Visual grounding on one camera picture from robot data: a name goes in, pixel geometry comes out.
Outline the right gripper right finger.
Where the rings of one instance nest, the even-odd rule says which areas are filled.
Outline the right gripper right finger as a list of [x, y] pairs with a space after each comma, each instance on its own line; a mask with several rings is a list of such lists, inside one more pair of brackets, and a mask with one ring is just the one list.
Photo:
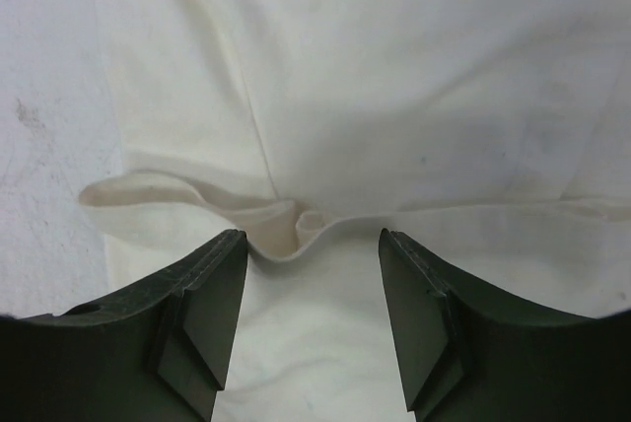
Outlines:
[[405, 405], [419, 421], [626, 421], [630, 315], [520, 298], [401, 232], [379, 260]]

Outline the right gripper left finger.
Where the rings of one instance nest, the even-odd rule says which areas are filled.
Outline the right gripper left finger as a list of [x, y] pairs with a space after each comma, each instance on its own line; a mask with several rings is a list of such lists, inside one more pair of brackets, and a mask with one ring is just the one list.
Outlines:
[[225, 387], [247, 268], [228, 230], [60, 316], [1, 319], [5, 421], [208, 421]]

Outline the cream white t shirt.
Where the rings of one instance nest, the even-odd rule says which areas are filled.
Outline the cream white t shirt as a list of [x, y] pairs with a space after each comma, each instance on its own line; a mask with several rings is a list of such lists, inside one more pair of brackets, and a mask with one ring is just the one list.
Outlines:
[[406, 233], [565, 312], [630, 307], [630, 0], [95, 0], [121, 287], [252, 245], [217, 421], [408, 421], [378, 259]]

